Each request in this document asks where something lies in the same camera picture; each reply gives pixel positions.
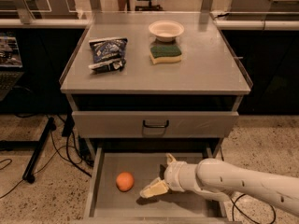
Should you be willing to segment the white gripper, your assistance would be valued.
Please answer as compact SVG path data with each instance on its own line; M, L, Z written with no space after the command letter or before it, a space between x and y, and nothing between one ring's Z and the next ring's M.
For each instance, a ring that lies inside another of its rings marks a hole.
M166 153L166 162L168 166L164 172L164 180L160 177L152 180L139 192L142 198L148 199L154 196L166 194L169 189L179 192L185 191L179 182L179 172L186 162L176 161L176 158L171 153Z

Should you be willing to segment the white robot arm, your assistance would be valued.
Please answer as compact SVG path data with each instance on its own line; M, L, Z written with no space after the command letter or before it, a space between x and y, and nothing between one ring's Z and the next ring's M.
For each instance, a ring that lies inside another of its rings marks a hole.
M177 161L166 154L164 179L155 178L140 191L142 198L191 191L207 200L227 202L234 192L247 194L264 203L299 216L299 179L252 171L213 158L198 164Z

